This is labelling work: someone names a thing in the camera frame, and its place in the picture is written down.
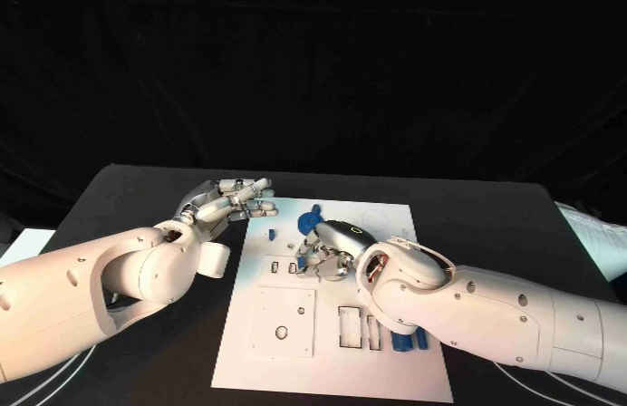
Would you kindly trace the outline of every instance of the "white robotic arm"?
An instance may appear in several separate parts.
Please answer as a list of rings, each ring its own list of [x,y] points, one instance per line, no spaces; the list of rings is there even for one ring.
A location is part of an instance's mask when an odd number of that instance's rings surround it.
[[[275,216],[266,179],[207,181],[174,219],[0,269],[0,382],[39,372],[154,314],[200,273],[222,277],[229,220]],[[124,295],[106,306],[104,288]]]
[[[353,266],[359,300],[390,331],[411,334],[419,325],[442,343],[497,363],[627,392],[624,306],[454,266],[403,238],[377,243],[363,229],[333,220],[315,226],[302,245],[323,255],[300,275],[338,280]]]

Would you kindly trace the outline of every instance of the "white paper sheet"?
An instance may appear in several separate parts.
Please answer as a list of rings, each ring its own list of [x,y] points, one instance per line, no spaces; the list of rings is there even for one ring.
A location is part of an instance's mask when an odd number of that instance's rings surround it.
[[[229,315],[222,335],[212,386],[243,390],[305,392],[399,400],[452,402],[439,342],[428,335],[428,350],[392,350],[390,332],[380,327],[382,350],[369,349],[366,307],[356,301],[356,281],[302,281],[294,275],[272,279],[266,256],[294,256],[304,236],[297,229],[300,215],[321,206],[324,220],[343,220],[364,228],[379,241],[398,235],[415,241],[406,205],[333,200],[277,198],[279,215],[252,219],[243,242]],[[269,241],[268,231],[275,239]],[[261,286],[314,291],[311,357],[259,356],[251,351],[259,321],[255,296]],[[360,307],[362,348],[340,348],[338,307]]]

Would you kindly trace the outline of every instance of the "black table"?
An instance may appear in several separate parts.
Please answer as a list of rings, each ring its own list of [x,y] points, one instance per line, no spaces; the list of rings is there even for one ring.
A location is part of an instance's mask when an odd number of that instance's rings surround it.
[[[532,184],[111,165],[91,182],[46,250],[155,225],[171,217],[180,198],[207,179],[261,177],[272,179],[277,196],[409,204],[421,243],[455,264],[615,301],[550,197]],[[85,367],[47,405],[398,403],[210,388],[245,226],[245,221],[233,223],[217,240],[230,247],[225,277],[215,280],[197,275],[180,301],[96,346]],[[555,404],[516,385],[490,362],[451,347],[442,346],[442,350],[455,404]],[[416,371],[428,369],[416,366]],[[560,400],[595,404],[542,372],[517,368],[510,372]],[[47,370],[0,386],[0,404],[20,398],[52,373]],[[33,399],[39,401],[62,380]],[[592,385],[582,382],[579,386]]]

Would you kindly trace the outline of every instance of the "blue plastic piece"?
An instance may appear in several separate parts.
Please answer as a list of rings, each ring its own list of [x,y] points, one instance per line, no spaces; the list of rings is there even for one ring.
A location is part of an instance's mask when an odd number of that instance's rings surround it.
[[[315,225],[324,221],[323,217],[320,216],[320,206],[317,204],[313,204],[311,211],[301,214],[298,217],[298,231],[300,233],[307,236],[314,229]]]
[[[415,336],[418,338],[418,348],[421,350],[428,350],[426,332],[425,332],[425,329],[421,326],[418,326],[418,329],[415,330]]]
[[[392,333],[392,348],[395,349],[395,352],[408,352],[412,350],[413,344],[411,342],[411,335]]]

